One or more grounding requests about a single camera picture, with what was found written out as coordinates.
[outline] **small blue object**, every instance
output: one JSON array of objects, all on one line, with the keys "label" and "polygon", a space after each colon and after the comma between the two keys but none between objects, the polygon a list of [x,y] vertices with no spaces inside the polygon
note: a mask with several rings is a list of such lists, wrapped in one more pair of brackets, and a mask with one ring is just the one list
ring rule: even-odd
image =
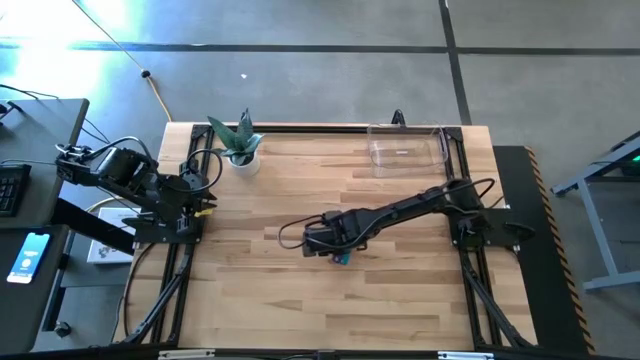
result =
[{"label": "small blue object", "polygon": [[334,264],[347,265],[349,263],[350,258],[351,258],[351,253],[333,255],[331,257],[331,262],[333,262]]}]

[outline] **white flower pot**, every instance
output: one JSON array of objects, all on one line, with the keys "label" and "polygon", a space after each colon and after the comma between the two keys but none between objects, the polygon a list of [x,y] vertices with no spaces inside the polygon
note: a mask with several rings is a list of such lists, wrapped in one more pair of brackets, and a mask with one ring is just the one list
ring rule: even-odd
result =
[{"label": "white flower pot", "polygon": [[253,159],[247,165],[238,166],[231,162],[231,158],[227,158],[227,161],[238,176],[251,177],[260,170],[260,157],[258,152],[253,154]]}]

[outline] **green plant leaves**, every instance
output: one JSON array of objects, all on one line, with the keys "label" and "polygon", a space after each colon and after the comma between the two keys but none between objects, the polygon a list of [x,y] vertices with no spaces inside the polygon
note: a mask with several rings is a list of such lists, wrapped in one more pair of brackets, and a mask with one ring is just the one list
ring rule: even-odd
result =
[{"label": "green plant leaves", "polygon": [[252,153],[256,151],[258,145],[260,145],[260,141],[262,140],[262,134],[253,134],[247,143],[247,147],[244,149],[246,153]]},{"label": "green plant leaves", "polygon": [[207,116],[207,119],[209,119],[209,123],[211,123],[213,131],[218,135],[224,146],[226,146],[227,149],[236,149],[236,134],[233,130],[229,129],[220,120],[214,119],[211,116]]},{"label": "green plant leaves", "polygon": [[253,135],[253,123],[251,122],[251,115],[249,115],[249,108],[247,108],[242,113],[242,116],[240,116],[237,134],[245,145]]},{"label": "green plant leaves", "polygon": [[244,162],[247,161],[248,157],[248,154],[234,154],[231,156],[231,162],[236,166],[246,165]]},{"label": "green plant leaves", "polygon": [[253,159],[253,153],[260,145],[260,141],[264,135],[253,133],[253,122],[247,108],[240,117],[238,130],[233,132],[220,120],[207,116],[213,131],[220,138],[226,149],[218,149],[222,156],[228,156],[237,166],[246,165]]}]

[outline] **potted plant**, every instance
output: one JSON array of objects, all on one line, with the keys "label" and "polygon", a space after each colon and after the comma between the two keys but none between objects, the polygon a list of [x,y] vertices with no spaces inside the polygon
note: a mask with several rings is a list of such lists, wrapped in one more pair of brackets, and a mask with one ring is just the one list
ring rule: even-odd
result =
[{"label": "potted plant", "polygon": [[256,149],[264,135],[253,133],[253,123],[247,108],[240,117],[236,132],[220,120],[207,116],[213,131],[220,138],[226,149],[219,149],[220,155],[226,156],[240,176],[249,177],[260,169],[260,158]]}]

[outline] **keyboard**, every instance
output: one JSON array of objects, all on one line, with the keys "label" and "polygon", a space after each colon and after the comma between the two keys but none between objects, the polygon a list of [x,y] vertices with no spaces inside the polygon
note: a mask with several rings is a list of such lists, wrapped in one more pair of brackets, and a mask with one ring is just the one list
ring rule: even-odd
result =
[{"label": "keyboard", "polygon": [[13,217],[27,190],[31,165],[0,165],[0,217]]}]

